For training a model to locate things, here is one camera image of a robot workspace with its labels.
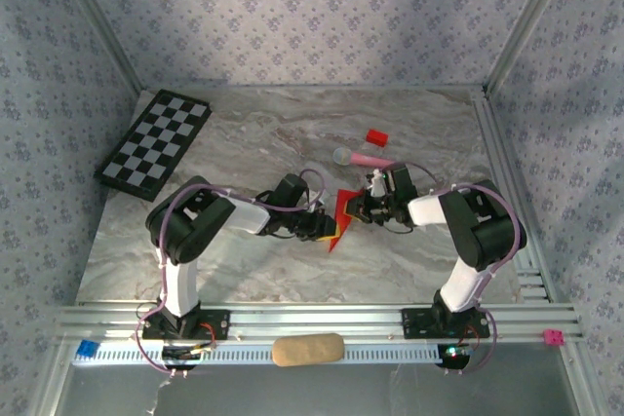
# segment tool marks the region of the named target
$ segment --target marble table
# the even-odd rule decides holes
[[[213,115],[153,204],[110,191],[78,301],[156,298],[160,275],[145,217],[196,174],[255,195],[275,188],[287,172],[314,168],[325,178],[329,213],[337,190],[360,188],[367,173],[363,168],[336,165],[332,152],[339,146],[419,163],[446,186],[489,177],[467,92],[243,88],[188,94],[208,100]],[[143,92],[136,115],[152,96]],[[386,148],[364,143],[369,128],[390,134]],[[433,187],[426,174],[410,172],[421,193]],[[318,187],[314,174],[308,181],[311,188]],[[448,230],[438,226],[401,236],[353,222],[332,253],[328,245],[221,231],[200,257],[200,298],[204,302],[431,302],[456,259]],[[489,285],[484,302],[515,302],[519,289],[509,264]]]

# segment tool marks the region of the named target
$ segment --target microphone head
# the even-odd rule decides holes
[[[348,148],[336,148],[333,151],[333,161],[337,165],[349,166],[351,163],[351,150]]]

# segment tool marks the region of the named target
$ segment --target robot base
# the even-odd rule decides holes
[[[213,328],[216,341],[226,340],[230,311],[201,309],[201,305],[197,304],[188,314],[178,317],[165,308],[147,319],[142,339],[211,341],[211,332],[199,326],[200,323],[207,323]]]
[[[403,336],[406,340],[430,338],[455,338],[460,340],[466,334],[466,327],[472,326],[480,338],[489,338],[489,326],[485,314],[473,309],[451,315],[444,326],[440,326],[431,307],[409,308],[401,311]]]

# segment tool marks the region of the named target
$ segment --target black mounting plate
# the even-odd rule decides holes
[[[230,328],[230,311],[226,309],[199,309],[194,313],[197,323],[208,323],[214,331],[216,341],[227,340]],[[155,314],[145,321],[143,340],[179,340],[180,335],[167,319],[161,314]],[[194,326],[183,336],[184,340],[211,341],[210,331],[203,326]]]
[[[401,323],[403,336],[406,340],[454,338],[461,339],[466,333],[466,327],[472,326],[479,333],[480,338],[489,338],[489,326],[486,314],[475,309],[469,309],[453,314],[453,320],[441,330],[431,313],[430,307],[414,307],[402,309]]]

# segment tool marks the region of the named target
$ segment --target blue block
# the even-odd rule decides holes
[[[84,356],[85,358],[92,358],[98,352],[99,343],[95,341],[82,340],[80,346],[78,347],[78,351],[76,351],[76,355]]]

